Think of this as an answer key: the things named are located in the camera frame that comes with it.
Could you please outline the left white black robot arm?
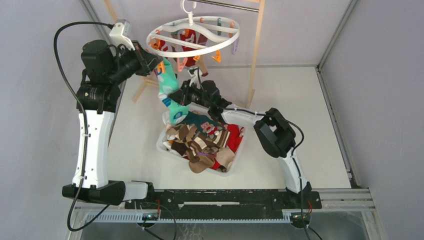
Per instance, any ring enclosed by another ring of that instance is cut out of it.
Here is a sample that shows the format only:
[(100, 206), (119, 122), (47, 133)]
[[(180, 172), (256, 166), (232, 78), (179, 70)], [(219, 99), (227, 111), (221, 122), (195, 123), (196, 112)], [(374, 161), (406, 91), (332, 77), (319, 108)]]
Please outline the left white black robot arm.
[(149, 183), (108, 177), (107, 155), (121, 95), (119, 86), (133, 75), (149, 75), (162, 61), (136, 40), (132, 44), (114, 47), (104, 40), (93, 40), (82, 48), (85, 68), (76, 92), (80, 120), (78, 160), (72, 183), (62, 188), (65, 198), (113, 206), (137, 200), (145, 209), (156, 203), (157, 196), (149, 190)]

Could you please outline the red garment in basket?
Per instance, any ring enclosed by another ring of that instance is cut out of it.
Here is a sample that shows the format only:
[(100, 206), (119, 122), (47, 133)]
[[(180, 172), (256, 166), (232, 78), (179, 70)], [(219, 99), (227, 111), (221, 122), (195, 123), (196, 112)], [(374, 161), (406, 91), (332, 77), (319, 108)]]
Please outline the red garment in basket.
[(236, 124), (228, 124), (226, 129), (229, 131), (227, 146), (235, 153), (243, 140), (245, 128)]

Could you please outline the brown striped socks pile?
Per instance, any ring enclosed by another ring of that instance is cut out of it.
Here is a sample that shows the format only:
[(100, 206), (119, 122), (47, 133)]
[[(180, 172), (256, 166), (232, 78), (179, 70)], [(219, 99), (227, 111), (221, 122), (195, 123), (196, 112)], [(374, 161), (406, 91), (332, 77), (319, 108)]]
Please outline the brown striped socks pile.
[(200, 133), (194, 124), (181, 123), (167, 126), (162, 145), (171, 154), (185, 160), (188, 160), (187, 156), (190, 154), (216, 154), (214, 166), (206, 170), (226, 173), (235, 162), (237, 152), (228, 148), (228, 139), (213, 140)]

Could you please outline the orange clothes peg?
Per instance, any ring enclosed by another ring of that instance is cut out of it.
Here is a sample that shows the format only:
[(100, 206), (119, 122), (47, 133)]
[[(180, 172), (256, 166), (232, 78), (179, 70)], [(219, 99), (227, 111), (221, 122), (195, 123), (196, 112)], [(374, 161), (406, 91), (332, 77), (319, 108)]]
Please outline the orange clothes peg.
[(161, 61), (157, 66), (156, 66), (156, 74), (157, 75), (161, 75), (166, 73), (166, 66), (164, 61)]

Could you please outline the white round clip hanger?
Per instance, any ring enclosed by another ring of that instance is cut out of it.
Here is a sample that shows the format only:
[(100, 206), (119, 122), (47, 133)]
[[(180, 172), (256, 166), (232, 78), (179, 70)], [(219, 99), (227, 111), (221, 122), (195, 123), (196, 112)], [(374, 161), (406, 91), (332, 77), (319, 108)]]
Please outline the white round clip hanger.
[(221, 62), (221, 50), (231, 48), (239, 41), (238, 22), (219, 16), (195, 17), (193, 10), (196, 6), (186, 9), (184, 0), (180, 1), (180, 8), (187, 18), (154, 29), (146, 38), (147, 49), (165, 58), (198, 60), (200, 56), (211, 55), (216, 62)]

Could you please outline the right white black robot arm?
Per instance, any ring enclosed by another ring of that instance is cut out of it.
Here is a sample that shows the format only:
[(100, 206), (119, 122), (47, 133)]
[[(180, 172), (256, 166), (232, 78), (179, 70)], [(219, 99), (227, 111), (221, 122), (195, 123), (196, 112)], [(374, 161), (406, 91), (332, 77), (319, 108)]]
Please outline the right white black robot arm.
[(191, 103), (208, 109), (208, 115), (215, 121), (234, 124), (240, 127), (252, 127), (264, 151), (277, 159), (285, 176), (285, 189), (289, 194), (289, 203), (302, 208), (309, 201), (312, 191), (310, 182), (304, 176), (297, 158), (296, 133), (303, 131), (294, 123), (286, 120), (276, 108), (267, 111), (251, 111), (226, 100), (212, 80), (206, 80), (199, 86), (184, 81), (182, 86), (173, 90), (169, 98), (182, 106)]

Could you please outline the tan brown sock in basket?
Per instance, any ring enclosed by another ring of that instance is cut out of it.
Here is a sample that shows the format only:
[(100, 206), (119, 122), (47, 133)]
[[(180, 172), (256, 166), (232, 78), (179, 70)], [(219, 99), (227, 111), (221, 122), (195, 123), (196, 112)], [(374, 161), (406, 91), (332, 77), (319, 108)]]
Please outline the tan brown sock in basket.
[(187, 156), (188, 166), (193, 173), (199, 174), (204, 170), (213, 167), (215, 164), (215, 158), (215, 153), (210, 154), (200, 152), (200, 155), (189, 154)]

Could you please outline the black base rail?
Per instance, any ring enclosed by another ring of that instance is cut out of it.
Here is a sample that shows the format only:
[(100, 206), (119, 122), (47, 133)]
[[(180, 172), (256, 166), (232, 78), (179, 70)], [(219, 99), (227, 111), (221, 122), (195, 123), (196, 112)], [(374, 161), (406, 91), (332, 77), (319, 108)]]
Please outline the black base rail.
[(126, 210), (161, 211), (176, 220), (281, 220), (285, 211), (306, 214), (323, 207), (313, 191), (304, 197), (281, 189), (165, 189), (126, 202)]

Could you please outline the metal rack rod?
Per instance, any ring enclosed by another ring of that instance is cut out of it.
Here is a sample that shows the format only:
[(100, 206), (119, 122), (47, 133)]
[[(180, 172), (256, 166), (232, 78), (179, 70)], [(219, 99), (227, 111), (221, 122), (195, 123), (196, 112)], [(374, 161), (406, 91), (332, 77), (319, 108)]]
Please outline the metal rack rod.
[(207, 5), (224, 7), (224, 8), (230, 8), (230, 9), (236, 9), (236, 10), (254, 12), (254, 13), (259, 13), (260, 12), (260, 10), (258, 8), (247, 7), (247, 6), (242, 6), (242, 5), (235, 5), (235, 4), (218, 2), (218, 1), (212, 1), (212, 0), (189, 0), (189, 1), (190, 2), (194, 2), (194, 3), (201, 3), (201, 4), (207, 4)]

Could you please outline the translucent white laundry basket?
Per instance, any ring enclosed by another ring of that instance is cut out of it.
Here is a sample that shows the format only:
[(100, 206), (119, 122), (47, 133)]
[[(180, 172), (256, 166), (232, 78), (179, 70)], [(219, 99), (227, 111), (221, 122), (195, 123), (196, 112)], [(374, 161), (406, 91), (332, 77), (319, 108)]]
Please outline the translucent white laundry basket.
[(188, 109), (188, 117), (177, 125), (170, 124), (168, 111), (163, 113), (166, 127), (156, 142), (157, 149), (187, 163), (195, 174), (211, 172), (228, 176), (240, 158), (246, 138), (245, 127), (218, 126), (212, 122), (206, 108), (190, 105)]

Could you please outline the wooden hanger rack frame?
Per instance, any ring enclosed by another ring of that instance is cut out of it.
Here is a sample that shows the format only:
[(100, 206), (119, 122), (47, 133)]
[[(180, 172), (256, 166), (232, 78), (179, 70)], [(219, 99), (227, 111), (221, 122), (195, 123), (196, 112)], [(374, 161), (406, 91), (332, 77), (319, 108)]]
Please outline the wooden hanger rack frame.
[(250, 0), (249, 2), (253, 2), (255, 4), (259, 5), (259, 13), (257, 16), (257, 24), (256, 24), (256, 33), (255, 33), (255, 40), (254, 40), (254, 48), (253, 48), (253, 55), (252, 55), (252, 62), (251, 62), (251, 71), (250, 71), (250, 78), (249, 78), (249, 85), (248, 85), (248, 93), (246, 97), (246, 103), (245, 107), (249, 108), (251, 106), (253, 97), (255, 95), (255, 90), (253, 89), (254, 80), (255, 80), (255, 71), (257, 66), (257, 58), (258, 58), (258, 52), (259, 52), (259, 43), (261, 38), (261, 30), (262, 30), (262, 24), (263, 24), (263, 18), (264, 18), (264, 9), (265, 9), (265, 0)]

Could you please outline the mint green sock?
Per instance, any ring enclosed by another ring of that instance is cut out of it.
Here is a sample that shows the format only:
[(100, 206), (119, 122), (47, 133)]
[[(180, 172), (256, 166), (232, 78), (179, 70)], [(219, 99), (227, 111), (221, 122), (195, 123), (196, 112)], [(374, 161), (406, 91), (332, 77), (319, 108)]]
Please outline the mint green sock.
[(180, 87), (172, 64), (166, 58), (164, 58), (163, 61), (166, 68), (166, 73), (157, 75), (156, 72), (159, 85), (158, 98), (168, 108), (169, 123), (179, 124), (187, 116), (189, 107), (182, 106), (170, 99), (169, 95), (177, 91)]

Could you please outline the dark teal patterned sock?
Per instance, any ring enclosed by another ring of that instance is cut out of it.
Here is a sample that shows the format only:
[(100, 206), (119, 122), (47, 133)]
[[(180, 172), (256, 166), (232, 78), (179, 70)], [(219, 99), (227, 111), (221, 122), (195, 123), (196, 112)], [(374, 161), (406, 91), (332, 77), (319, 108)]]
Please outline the dark teal patterned sock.
[(186, 117), (182, 120), (182, 124), (195, 125), (201, 134), (213, 140), (229, 138), (229, 132), (221, 124), (204, 114), (196, 114), (194, 112), (188, 112)]

